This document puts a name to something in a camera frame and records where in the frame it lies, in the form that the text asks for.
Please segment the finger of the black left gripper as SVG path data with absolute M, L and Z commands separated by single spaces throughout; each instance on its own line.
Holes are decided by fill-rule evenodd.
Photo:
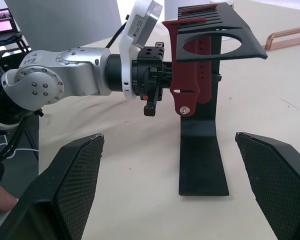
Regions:
M 173 68 L 171 62 L 163 62 L 162 88 L 170 88 L 173 79 Z

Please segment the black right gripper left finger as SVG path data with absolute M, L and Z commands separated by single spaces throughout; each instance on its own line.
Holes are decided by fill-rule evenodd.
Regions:
M 0 226 L 0 240 L 80 240 L 95 199 L 103 134 L 64 145 Z

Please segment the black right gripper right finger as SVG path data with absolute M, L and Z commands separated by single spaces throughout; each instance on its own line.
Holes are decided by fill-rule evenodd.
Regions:
M 279 240 L 300 240 L 300 153 L 274 138 L 237 132 L 251 190 Z

